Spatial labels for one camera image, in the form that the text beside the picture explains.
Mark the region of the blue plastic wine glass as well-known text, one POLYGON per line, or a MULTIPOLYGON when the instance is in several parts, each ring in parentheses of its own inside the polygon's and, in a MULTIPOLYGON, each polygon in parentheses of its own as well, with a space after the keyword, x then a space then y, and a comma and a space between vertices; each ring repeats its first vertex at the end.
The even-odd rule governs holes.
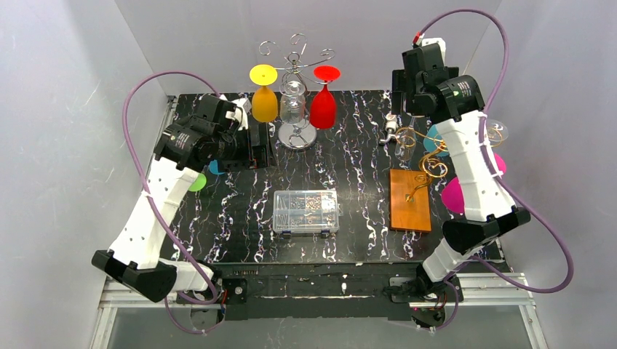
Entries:
POLYGON ((426 136, 423 139, 423 146, 425 150, 429 153, 432 153, 438 149, 442 149, 442 151, 436 154, 437 157, 444 157, 449 155, 447 147, 444 145, 442 137, 438 133, 435 125, 431 125, 428 128, 426 136))
POLYGON ((208 169, 214 175, 224 175, 226 173, 224 169, 219 168, 219 163, 217 160, 212 160, 208 165, 208 169))

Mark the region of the green plastic wine glass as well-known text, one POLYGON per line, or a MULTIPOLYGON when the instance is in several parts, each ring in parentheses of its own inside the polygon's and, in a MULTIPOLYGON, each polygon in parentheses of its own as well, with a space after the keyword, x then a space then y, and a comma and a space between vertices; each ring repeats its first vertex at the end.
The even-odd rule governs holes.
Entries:
POLYGON ((201 191, 207 184, 207 178, 205 174, 199 173, 195 181, 188 188, 189 192, 198 192, 201 191))

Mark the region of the clear glass wine glass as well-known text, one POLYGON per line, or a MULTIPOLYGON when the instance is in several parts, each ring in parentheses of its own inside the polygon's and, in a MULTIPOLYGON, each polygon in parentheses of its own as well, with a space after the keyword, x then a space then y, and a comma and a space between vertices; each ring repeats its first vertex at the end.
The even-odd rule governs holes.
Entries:
POLYGON ((509 137, 507 127, 500 121, 487 119, 485 126, 485 136, 489 140, 492 147, 498 147, 509 137))
POLYGON ((400 161, 410 161, 415 151, 415 131, 412 127, 401 127, 395 133, 395 156, 400 161))

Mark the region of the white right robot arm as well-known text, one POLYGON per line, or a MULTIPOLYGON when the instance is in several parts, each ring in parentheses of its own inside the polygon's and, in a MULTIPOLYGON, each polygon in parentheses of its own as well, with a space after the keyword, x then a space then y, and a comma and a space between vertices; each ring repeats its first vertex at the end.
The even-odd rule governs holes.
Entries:
POLYGON ((384 292, 393 302, 440 296, 457 271, 482 247, 530 221, 499 183, 487 135, 485 101, 479 85, 457 67, 445 65, 445 42, 417 35, 402 53, 404 67, 392 74, 394 110, 424 116, 441 136, 461 186, 463 218, 442 224, 443 237, 415 276, 384 292))

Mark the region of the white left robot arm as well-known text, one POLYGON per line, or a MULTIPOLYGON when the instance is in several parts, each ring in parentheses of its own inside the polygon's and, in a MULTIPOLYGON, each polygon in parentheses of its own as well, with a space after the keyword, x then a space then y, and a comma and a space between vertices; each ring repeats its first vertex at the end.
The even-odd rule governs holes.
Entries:
POLYGON ((197 111, 169 124, 154 147, 143 190, 119 236, 97 250, 92 265, 160 302, 172 292, 206 292, 217 297, 220 273, 205 262, 162 259, 167 231, 199 176, 210 167, 223 174, 275 163, 267 124, 249 125, 250 100, 204 95, 197 111))

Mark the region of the yellow plastic wine glass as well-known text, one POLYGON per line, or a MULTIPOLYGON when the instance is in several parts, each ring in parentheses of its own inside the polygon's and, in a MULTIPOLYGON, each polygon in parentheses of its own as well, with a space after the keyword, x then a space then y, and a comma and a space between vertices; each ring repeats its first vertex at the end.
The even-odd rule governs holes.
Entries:
POLYGON ((278 101, 270 86, 278 79, 277 70, 267 64, 250 70, 251 81, 259 88, 252 96, 252 115, 259 122, 272 122, 278 116, 278 101))

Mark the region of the red plastic wine glass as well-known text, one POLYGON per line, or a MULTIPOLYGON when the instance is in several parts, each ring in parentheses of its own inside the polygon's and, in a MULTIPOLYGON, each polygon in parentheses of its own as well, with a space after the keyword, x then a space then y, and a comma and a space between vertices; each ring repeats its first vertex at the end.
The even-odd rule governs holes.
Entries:
POLYGON ((330 129, 335 123, 337 106, 328 86, 341 76, 341 72, 334 66, 321 65, 314 69, 314 75, 325 84, 312 100, 310 123, 317 129, 330 129))

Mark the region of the orange wooden rack base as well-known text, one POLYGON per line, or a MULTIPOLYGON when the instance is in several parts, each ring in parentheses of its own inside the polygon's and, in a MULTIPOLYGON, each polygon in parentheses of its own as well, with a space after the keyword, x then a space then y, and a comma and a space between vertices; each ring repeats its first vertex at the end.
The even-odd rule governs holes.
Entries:
POLYGON ((422 171, 391 169, 390 228, 393 230, 431 231, 431 210, 427 176, 422 171))

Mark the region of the pink plastic wine glass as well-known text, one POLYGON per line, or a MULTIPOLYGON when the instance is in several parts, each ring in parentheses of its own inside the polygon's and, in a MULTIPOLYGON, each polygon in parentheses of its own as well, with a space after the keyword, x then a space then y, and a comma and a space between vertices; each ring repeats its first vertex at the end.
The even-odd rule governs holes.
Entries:
POLYGON ((442 191, 442 203, 454 213, 465 212, 463 192, 458 177, 454 177, 442 191))

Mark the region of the small silver metal fixture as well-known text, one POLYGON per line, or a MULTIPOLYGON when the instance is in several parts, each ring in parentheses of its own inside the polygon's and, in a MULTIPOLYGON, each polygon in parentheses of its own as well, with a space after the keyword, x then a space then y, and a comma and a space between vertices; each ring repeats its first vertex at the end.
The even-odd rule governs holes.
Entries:
POLYGON ((388 113, 384 117, 386 136, 378 141, 379 145, 386 145, 396 139, 396 133, 399 128, 399 115, 388 113))

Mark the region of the clear plastic screw box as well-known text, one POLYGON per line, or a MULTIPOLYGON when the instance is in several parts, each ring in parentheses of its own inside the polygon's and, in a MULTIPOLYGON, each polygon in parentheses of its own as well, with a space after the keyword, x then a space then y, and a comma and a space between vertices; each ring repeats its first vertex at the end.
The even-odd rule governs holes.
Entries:
POLYGON ((335 190, 277 190, 274 192, 273 226, 284 235, 328 235, 340 228, 335 190))

